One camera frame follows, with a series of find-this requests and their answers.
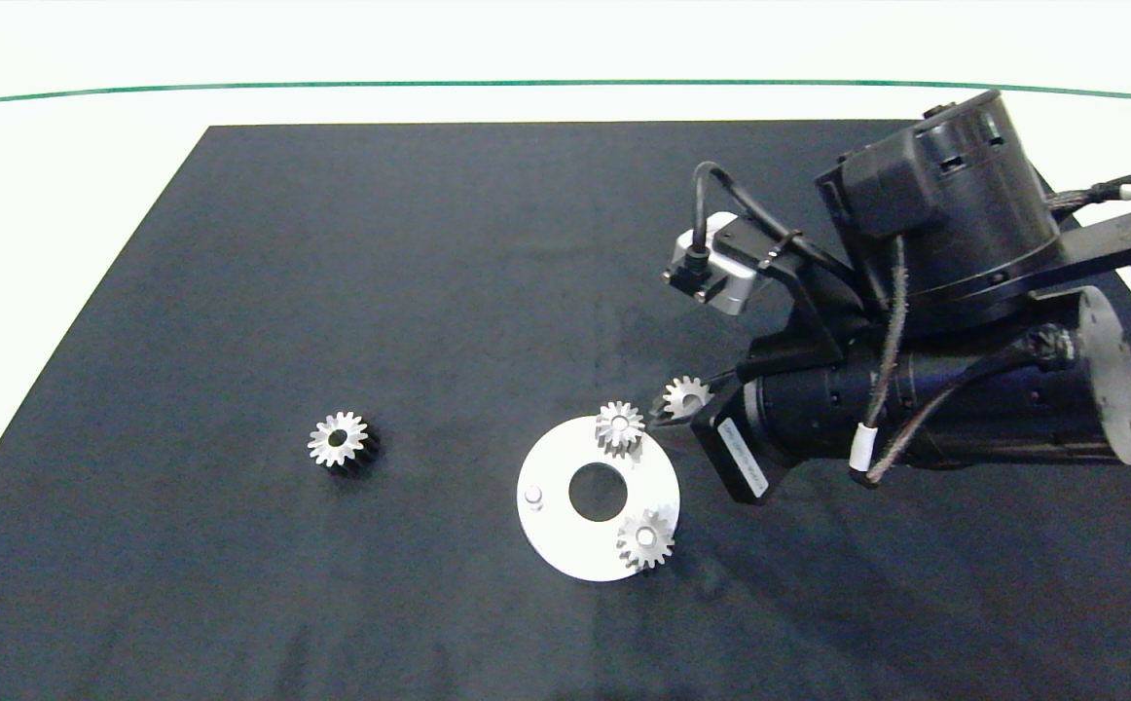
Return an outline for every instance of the black cylindrical housing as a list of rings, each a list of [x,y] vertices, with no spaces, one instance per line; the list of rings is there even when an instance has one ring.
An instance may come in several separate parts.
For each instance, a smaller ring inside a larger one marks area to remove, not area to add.
[[[1021,278],[1056,261],[1059,227],[996,92],[848,154],[818,187],[873,296],[890,296],[890,236],[907,244],[908,334],[992,322]]]
[[[1072,330],[1080,358],[1064,371],[1017,369],[966,386],[916,434],[905,462],[1131,462],[1131,355],[1096,288],[1043,297],[962,339],[909,341],[884,405],[882,440],[967,365],[1042,323]],[[846,458],[869,403],[880,339],[857,339],[846,363],[758,379],[765,442],[800,460]]]

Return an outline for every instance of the white label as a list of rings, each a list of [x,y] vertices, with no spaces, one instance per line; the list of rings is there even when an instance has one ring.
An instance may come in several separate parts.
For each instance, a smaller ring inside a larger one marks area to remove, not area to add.
[[[757,465],[757,457],[752,456],[751,449],[743,440],[743,434],[739,433],[739,426],[734,425],[734,418],[726,418],[717,425],[717,433],[722,434],[722,441],[729,449],[731,458],[739,465],[739,471],[748,481],[748,487],[756,496],[765,495],[769,490],[769,481],[765,478],[765,473],[760,471]]]

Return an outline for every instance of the white background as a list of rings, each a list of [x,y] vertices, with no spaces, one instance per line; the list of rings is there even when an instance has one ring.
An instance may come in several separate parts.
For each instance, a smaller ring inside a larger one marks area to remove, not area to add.
[[[518,79],[935,80],[1131,93],[1131,3],[0,3],[0,96]],[[208,124],[912,119],[976,93],[354,87],[0,102],[0,434]],[[1131,172],[1131,99],[1007,93],[1005,102],[1054,187]]]

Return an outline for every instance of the silver gear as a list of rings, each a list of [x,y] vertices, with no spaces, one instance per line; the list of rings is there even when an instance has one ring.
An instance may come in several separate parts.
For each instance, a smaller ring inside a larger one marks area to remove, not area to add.
[[[378,447],[370,426],[353,412],[338,412],[316,424],[311,431],[311,457],[331,474],[353,476],[357,466],[365,465],[374,457]]]
[[[628,516],[618,529],[618,555],[627,566],[645,570],[664,564],[673,545],[674,534],[667,520],[650,509],[640,516]]]
[[[619,458],[631,452],[642,439],[642,414],[630,403],[608,403],[596,415],[596,444]]]
[[[665,386],[663,399],[665,399],[665,410],[671,413],[672,417],[690,417],[713,399],[713,390],[698,377],[675,377],[673,382]]]

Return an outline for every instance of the spur gear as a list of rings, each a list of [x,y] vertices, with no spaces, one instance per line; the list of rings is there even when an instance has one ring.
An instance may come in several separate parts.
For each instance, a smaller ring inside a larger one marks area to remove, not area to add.
[[[713,399],[713,390],[698,377],[675,377],[665,386],[665,395],[662,398],[665,400],[665,410],[672,417],[691,417]]]
[[[311,431],[307,448],[311,449],[316,462],[330,474],[356,476],[357,470],[371,465],[380,449],[374,431],[353,412],[338,412],[316,426],[318,430]]]
[[[596,443],[610,456],[631,452],[642,439],[642,414],[630,403],[608,403],[596,415]]]
[[[618,555],[627,566],[645,570],[664,564],[673,545],[668,521],[650,509],[640,516],[628,516],[618,529]]]

